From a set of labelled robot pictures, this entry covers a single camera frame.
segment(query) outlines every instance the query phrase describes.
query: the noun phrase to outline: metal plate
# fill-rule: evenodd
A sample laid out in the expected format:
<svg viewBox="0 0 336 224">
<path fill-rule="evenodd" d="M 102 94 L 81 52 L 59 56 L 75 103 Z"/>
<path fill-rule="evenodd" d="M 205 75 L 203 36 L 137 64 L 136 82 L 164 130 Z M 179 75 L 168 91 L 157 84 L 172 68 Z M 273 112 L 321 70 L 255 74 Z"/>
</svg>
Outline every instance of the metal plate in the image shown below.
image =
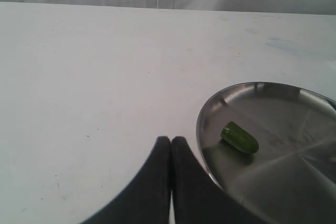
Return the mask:
<svg viewBox="0 0 336 224">
<path fill-rule="evenodd" d="M 234 121 L 259 143 L 243 154 L 221 140 Z M 270 223 L 336 223 L 336 102 L 278 83 L 238 84 L 212 96 L 197 141 L 215 183 Z"/>
</svg>

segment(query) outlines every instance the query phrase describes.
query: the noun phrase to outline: cucumber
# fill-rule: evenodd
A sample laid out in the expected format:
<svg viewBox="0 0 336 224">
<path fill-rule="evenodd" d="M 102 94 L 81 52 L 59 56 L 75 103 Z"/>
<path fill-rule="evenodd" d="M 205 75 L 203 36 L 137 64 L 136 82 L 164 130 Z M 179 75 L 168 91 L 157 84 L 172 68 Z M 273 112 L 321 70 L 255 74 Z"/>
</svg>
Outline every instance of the cucumber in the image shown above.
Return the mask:
<svg viewBox="0 0 336 224">
<path fill-rule="evenodd" d="M 231 121 L 226 124 L 220 136 L 243 153 L 252 154 L 259 150 L 257 140 L 235 122 Z"/>
</svg>

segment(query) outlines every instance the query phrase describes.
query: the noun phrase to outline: white tabletop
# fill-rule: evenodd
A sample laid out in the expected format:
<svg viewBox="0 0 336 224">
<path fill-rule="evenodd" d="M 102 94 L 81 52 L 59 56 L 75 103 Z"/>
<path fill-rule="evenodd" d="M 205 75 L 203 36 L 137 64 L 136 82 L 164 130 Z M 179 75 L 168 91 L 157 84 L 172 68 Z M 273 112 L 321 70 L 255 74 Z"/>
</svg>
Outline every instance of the white tabletop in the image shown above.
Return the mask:
<svg viewBox="0 0 336 224">
<path fill-rule="evenodd" d="M 0 3 L 0 223 L 78 223 L 248 81 L 336 99 L 336 16 Z"/>
</svg>

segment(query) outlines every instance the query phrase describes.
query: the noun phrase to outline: small green cucumber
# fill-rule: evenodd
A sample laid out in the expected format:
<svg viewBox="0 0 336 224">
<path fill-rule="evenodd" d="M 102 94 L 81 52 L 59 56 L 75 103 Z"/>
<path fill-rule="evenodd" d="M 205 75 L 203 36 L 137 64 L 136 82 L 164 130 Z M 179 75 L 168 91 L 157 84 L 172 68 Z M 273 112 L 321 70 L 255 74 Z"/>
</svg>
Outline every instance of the small green cucumber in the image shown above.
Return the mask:
<svg viewBox="0 0 336 224">
<path fill-rule="evenodd" d="M 256 153 L 259 150 L 257 140 L 243 130 L 235 122 L 229 122 L 225 125 L 220 136 L 237 150 L 243 153 Z"/>
</svg>

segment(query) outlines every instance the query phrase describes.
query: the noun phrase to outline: stainless steel plate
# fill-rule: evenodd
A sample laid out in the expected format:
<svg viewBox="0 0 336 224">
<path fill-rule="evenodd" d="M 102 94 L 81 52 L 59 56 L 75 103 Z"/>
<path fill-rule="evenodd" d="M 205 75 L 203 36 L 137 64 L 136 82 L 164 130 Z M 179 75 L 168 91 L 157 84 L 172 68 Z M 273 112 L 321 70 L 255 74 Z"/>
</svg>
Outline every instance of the stainless steel plate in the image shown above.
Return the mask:
<svg viewBox="0 0 336 224">
<path fill-rule="evenodd" d="M 234 121 L 259 143 L 243 154 L 221 130 Z M 203 106 L 197 141 L 225 192 L 271 223 L 336 223 L 336 102 L 284 84 L 244 83 Z"/>
</svg>

